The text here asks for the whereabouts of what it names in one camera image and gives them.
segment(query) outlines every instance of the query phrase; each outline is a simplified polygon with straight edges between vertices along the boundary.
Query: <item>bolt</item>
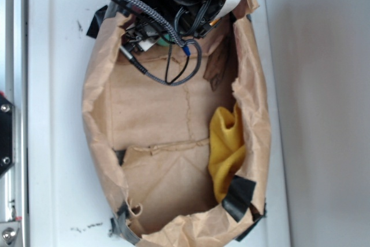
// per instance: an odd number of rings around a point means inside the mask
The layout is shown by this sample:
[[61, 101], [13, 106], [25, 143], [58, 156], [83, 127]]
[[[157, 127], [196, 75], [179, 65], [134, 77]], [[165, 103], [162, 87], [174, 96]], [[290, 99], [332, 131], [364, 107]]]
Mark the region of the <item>bolt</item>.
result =
[[1, 110], [1, 112], [6, 113], [6, 112], [10, 111], [10, 105], [9, 104], [3, 104], [3, 105], [1, 105], [0, 110]]
[[5, 165], [8, 165], [10, 163], [10, 158], [8, 156], [4, 157], [2, 159], [2, 162], [5, 164]]
[[17, 236], [17, 233], [12, 228], [7, 228], [6, 230], [2, 232], [2, 238], [8, 245], [10, 245], [13, 242], [16, 236]]

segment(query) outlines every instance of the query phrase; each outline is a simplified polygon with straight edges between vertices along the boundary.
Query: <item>yellow rag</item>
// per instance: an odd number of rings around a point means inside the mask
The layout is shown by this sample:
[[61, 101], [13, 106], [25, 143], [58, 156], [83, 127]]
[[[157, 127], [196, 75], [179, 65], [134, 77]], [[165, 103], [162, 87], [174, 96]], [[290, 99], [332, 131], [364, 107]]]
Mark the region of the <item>yellow rag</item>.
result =
[[214, 196], [221, 202], [246, 155], [242, 112], [238, 104], [234, 106], [234, 113], [223, 107], [216, 109], [210, 121], [209, 140], [208, 170], [213, 179]]

